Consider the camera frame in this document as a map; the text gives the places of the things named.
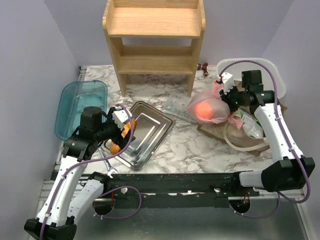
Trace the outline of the pink plastic grocery bag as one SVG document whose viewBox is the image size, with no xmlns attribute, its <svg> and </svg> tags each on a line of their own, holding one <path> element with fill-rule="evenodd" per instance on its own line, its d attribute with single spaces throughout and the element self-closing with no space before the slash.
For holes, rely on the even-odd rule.
<svg viewBox="0 0 320 240">
<path fill-rule="evenodd" d="M 230 107 L 219 94 L 222 87 L 214 82 L 213 89 L 197 93 L 187 106 L 188 113 L 200 124 L 221 124 L 228 122 L 241 129 L 244 122 L 232 116 Z"/>
</svg>

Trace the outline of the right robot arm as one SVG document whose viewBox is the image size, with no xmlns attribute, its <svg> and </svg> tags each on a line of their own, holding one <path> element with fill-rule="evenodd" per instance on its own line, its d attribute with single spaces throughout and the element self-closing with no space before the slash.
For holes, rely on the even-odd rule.
<svg viewBox="0 0 320 240">
<path fill-rule="evenodd" d="M 248 188 L 253 187 L 268 192 L 302 189 L 315 168 L 313 158 L 305 157 L 294 143 L 275 91 L 264 90 L 261 71 L 249 70 L 241 75 L 243 91 L 239 91 L 235 86 L 232 74 L 221 73 L 221 99 L 228 104 L 231 111 L 236 111 L 239 107 L 249 107 L 263 129 L 273 163 L 261 171 L 238 173 L 238 179 L 230 183 L 230 191 L 241 196 Z"/>
</svg>

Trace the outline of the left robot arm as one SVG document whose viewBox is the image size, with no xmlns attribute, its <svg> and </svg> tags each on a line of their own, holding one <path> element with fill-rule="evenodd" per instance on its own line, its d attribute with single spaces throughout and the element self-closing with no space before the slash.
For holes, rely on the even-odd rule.
<svg viewBox="0 0 320 240">
<path fill-rule="evenodd" d="M 25 222 L 24 230 L 35 240 L 72 240 L 77 224 L 97 197 L 107 197 L 111 185 L 95 178 L 89 179 L 77 196 L 78 182 L 100 144 L 111 140 L 115 146 L 108 161 L 122 154 L 133 141 L 135 122 L 131 112 L 117 104 L 105 113 L 95 106 L 85 107 L 80 125 L 65 141 L 57 177 L 43 207 L 35 218 Z"/>
</svg>

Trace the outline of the brown burlap tote bag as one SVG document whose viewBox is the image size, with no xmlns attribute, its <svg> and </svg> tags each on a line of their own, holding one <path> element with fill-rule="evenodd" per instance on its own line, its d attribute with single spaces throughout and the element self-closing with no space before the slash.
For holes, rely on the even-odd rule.
<svg viewBox="0 0 320 240">
<path fill-rule="evenodd" d="M 243 110 L 256 119 L 245 107 L 240 107 L 238 110 Z M 231 112 L 231 115 L 239 118 L 238 110 Z M 269 144 L 264 145 L 262 140 L 256 140 L 248 137 L 242 129 L 238 129 L 235 125 L 229 124 L 228 122 L 220 124 L 198 123 L 198 130 L 229 145 L 237 151 L 249 152 L 256 156 L 259 156 L 262 152 L 270 148 Z"/>
</svg>

